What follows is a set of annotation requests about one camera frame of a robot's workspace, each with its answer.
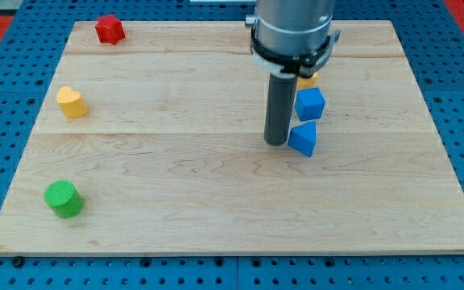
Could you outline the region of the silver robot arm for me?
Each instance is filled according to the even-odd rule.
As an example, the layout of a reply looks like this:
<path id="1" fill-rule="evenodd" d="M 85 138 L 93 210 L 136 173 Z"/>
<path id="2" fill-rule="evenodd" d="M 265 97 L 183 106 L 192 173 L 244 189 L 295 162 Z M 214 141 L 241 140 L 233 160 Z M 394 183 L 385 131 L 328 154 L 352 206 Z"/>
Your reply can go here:
<path id="1" fill-rule="evenodd" d="M 258 0 L 245 19 L 255 62 L 278 78 L 310 78 L 328 62 L 339 30 L 334 0 Z"/>

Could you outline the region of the yellow block behind arm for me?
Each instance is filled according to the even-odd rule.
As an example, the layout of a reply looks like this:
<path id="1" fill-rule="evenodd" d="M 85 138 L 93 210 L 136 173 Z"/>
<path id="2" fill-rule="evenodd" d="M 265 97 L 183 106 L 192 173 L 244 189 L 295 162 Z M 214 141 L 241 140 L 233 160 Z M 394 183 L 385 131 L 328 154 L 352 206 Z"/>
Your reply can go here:
<path id="1" fill-rule="evenodd" d="M 296 89 L 297 90 L 302 90 L 302 89 L 311 89 L 311 88 L 316 87 L 318 77 L 319 77 L 319 72 L 315 72 L 309 78 L 298 77 L 297 83 L 296 83 Z"/>

